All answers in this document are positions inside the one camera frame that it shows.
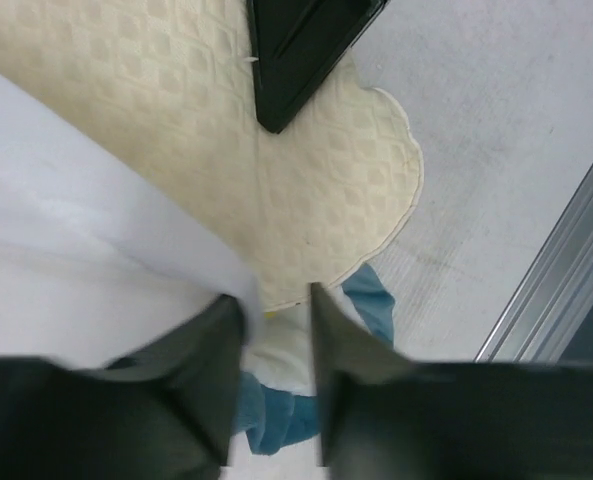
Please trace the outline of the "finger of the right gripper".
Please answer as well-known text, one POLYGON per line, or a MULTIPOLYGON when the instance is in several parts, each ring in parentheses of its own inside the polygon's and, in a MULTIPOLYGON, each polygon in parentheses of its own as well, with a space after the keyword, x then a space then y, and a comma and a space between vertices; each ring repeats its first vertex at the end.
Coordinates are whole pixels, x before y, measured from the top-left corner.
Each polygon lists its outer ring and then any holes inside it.
POLYGON ((386 0, 252 0, 248 30, 256 118, 278 134, 388 4, 386 0))

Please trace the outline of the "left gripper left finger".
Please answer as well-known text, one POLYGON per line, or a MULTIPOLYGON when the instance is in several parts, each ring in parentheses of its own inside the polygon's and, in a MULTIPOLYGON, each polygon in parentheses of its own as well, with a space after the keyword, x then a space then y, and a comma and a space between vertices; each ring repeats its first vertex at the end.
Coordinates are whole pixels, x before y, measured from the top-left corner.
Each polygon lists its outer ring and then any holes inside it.
POLYGON ((243 329, 224 295, 107 368, 0 357, 0 479, 218 478, 243 329))

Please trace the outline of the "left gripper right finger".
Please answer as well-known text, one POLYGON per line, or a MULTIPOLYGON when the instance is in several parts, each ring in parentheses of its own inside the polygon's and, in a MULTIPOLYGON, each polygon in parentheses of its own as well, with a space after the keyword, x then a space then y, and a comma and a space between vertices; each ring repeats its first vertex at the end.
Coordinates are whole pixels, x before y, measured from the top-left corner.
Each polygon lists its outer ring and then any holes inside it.
POLYGON ((593 479, 593 365, 408 359, 310 287, 333 479, 593 479))

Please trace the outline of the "cream yellow pillow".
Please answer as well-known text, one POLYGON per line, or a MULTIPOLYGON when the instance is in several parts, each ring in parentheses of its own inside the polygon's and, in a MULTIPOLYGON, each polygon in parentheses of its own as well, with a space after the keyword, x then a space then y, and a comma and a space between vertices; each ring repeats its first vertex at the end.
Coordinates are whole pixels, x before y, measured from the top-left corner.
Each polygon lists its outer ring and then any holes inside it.
POLYGON ((0 74, 249 261, 270 310, 381 252, 422 190, 405 112, 350 57, 283 132, 258 124, 240 1, 0 1, 0 74))

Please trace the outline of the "blue white pillowcase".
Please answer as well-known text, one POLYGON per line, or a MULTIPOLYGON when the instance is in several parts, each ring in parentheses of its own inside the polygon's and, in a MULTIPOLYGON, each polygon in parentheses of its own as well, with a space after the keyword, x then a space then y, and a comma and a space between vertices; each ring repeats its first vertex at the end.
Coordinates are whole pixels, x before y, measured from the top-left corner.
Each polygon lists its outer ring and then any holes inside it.
MULTIPOLYGON (((0 75, 0 357, 107 368, 224 295, 243 312, 243 350, 261 312, 251 271, 0 75)), ((240 368, 232 436, 278 449, 316 435, 308 316, 304 307, 280 315, 240 368)))

